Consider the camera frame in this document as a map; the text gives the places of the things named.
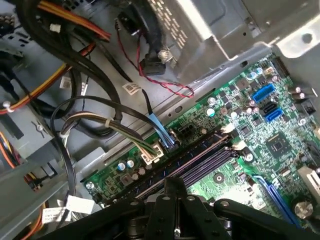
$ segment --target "integrated circuit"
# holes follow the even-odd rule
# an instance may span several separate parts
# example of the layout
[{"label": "integrated circuit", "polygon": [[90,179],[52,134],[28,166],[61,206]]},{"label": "integrated circuit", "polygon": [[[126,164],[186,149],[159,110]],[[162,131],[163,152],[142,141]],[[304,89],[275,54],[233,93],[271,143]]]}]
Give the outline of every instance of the integrated circuit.
[{"label": "integrated circuit", "polygon": [[292,147],[282,132],[277,133],[265,142],[266,147],[275,159],[278,159],[290,152]]},{"label": "integrated circuit", "polygon": [[237,88],[241,91],[241,90],[245,90],[246,88],[249,87],[249,82],[247,79],[245,78],[241,78],[240,80],[238,80],[236,82],[236,86]]}]

